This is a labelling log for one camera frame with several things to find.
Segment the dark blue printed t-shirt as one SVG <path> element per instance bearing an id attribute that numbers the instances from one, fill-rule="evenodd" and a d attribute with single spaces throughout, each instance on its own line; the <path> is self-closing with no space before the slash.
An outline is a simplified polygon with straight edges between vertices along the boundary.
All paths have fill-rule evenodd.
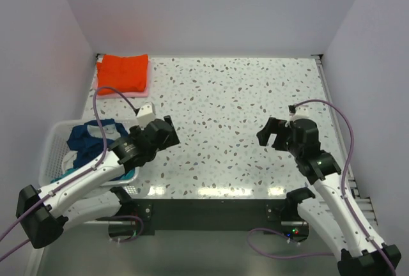
<path id="1" fill-rule="evenodd" d="M 116 139 L 128 135 L 123 124 L 114 119 L 103 119 L 101 124 L 108 146 Z M 70 151 L 77 152 L 77 159 L 73 163 L 75 169 L 86 165 L 104 150 L 103 135 L 96 120 L 74 126 L 66 143 Z"/>

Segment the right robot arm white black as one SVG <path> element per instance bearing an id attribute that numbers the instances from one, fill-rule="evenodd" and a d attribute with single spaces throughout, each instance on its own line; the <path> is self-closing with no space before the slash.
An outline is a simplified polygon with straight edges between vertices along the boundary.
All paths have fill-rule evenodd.
<path id="1" fill-rule="evenodd" d="M 285 211 L 306 221 L 337 260 L 340 275 L 394 275 L 401 259 L 396 245 L 388 245 L 360 210 L 345 185 L 335 158 L 321 148 L 317 124 L 307 118 L 285 121 L 269 118 L 257 133 L 266 146 L 287 151 L 309 187 L 287 193 Z"/>

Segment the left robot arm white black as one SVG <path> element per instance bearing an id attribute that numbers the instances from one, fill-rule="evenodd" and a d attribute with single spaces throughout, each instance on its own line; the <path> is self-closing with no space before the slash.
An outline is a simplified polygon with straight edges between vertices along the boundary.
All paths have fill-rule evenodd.
<path id="1" fill-rule="evenodd" d="M 93 189 L 145 163 L 159 151 L 180 143 L 170 116 L 146 127 L 133 126 L 130 134 L 106 148 L 94 161 L 55 183 L 19 192 L 16 216 L 35 249 L 46 247 L 63 234 L 70 220 L 66 211 Z"/>

